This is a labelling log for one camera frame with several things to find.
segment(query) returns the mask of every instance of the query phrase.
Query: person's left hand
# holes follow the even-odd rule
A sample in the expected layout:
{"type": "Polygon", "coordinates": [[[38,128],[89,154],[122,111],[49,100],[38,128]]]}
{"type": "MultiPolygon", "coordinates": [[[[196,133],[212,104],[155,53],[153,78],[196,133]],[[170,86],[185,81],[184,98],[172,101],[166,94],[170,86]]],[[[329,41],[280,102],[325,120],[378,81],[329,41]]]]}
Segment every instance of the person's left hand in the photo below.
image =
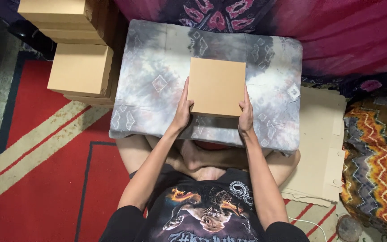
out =
{"type": "Polygon", "coordinates": [[[174,119],[170,127],[175,128],[178,132],[181,132],[189,122],[190,112],[189,108],[194,104],[193,100],[187,100],[187,88],[189,86],[189,77],[186,78],[185,87],[180,97],[180,101],[175,111],[174,119]]]}

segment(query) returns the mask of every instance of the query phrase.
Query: graphic print on t-shirt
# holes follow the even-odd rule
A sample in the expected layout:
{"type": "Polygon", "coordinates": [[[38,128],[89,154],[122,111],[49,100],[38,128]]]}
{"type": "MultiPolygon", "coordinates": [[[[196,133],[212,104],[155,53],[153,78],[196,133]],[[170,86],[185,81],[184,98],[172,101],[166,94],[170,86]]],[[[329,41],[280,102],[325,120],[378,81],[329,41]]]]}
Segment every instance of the graphic print on t-shirt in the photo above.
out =
{"type": "Polygon", "coordinates": [[[150,240],[169,242],[255,242],[250,207],[214,186],[179,185],[165,195],[150,240]]]}

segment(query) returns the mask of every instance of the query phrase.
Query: hand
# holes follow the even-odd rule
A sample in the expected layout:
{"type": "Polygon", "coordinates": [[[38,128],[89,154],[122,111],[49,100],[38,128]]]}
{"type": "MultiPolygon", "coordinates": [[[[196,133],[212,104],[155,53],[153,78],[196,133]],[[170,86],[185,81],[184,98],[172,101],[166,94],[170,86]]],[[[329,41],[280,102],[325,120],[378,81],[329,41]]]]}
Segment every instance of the hand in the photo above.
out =
{"type": "Polygon", "coordinates": [[[249,94],[247,93],[247,86],[244,84],[244,102],[238,103],[243,109],[243,113],[238,118],[238,131],[243,139],[255,135],[253,129],[253,107],[250,103],[249,94]]]}
{"type": "Polygon", "coordinates": [[[187,89],[189,86],[189,77],[186,78],[185,87],[180,97],[180,101],[175,111],[174,119],[170,127],[174,128],[177,132],[181,132],[189,122],[191,113],[189,112],[190,107],[194,104],[193,100],[187,100],[187,89]]]}

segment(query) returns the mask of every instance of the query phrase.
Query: person's right hand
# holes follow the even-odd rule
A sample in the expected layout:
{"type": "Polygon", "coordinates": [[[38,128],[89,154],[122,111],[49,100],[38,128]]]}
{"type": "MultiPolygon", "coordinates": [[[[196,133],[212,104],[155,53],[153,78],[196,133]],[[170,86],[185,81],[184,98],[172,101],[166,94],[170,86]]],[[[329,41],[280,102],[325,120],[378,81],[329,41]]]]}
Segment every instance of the person's right hand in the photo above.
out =
{"type": "Polygon", "coordinates": [[[249,94],[247,93],[247,86],[244,84],[244,101],[238,103],[243,109],[243,113],[238,118],[238,131],[245,139],[251,135],[255,135],[253,129],[253,107],[250,103],[249,94]]]}

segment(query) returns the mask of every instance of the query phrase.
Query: stack of cardboard boxes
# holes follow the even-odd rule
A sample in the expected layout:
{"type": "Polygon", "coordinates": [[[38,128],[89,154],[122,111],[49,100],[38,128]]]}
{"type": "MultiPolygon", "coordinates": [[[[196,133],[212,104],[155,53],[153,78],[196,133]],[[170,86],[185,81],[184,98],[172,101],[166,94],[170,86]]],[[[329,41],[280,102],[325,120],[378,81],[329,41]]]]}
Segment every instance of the stack of cardboard boxes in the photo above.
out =
{"type": "Polygon", "coordinates": [[[113,0],[21,0],[18,12],[58,43],[47,88],[112,108],[128,30],[113,0]]]}

